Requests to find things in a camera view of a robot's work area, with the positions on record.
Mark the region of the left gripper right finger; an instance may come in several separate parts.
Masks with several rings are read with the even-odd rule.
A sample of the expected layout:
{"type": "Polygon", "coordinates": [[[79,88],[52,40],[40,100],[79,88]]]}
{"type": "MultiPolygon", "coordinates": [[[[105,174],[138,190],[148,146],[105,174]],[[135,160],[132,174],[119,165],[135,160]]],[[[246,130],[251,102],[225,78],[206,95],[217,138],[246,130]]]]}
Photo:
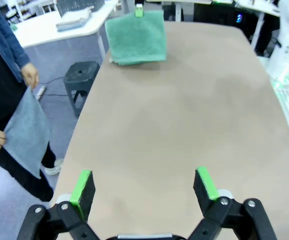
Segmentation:
{"type": "Polygon", "coordinates": [[[277,239],[262,202],[249,198],[239,203],[221,196],[206,167],[195,170],[193,189],[203,219],[189,240],[215,240],[223,228],[233,230],[239,240],[277,239]]]}

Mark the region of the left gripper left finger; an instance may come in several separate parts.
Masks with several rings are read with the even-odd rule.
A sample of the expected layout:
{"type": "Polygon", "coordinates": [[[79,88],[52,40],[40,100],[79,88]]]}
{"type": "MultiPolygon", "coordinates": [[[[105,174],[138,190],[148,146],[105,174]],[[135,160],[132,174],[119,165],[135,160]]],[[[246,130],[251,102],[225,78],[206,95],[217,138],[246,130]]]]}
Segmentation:
{"type": "Polygon", "coordinates": [[[70,233],[73,240],[98,240],[88,225],[95,192],[93,172],[83,170],[69,200],[50,208],[38,204],[29,207],[17,239],[55,240],[61,233],[70,233]]]}

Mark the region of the person's left hand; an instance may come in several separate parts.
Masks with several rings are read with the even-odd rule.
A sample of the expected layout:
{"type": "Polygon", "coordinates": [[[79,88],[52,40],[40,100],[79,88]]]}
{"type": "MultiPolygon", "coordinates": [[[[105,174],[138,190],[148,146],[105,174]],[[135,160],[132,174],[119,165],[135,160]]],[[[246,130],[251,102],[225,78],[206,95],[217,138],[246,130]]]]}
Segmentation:
{"type": "Polygon", "coordinates": [[[39,84],[39,73],[37,68],[30,62],[23,66],[20,71],[26,85],[35,89],[39,84]]]}

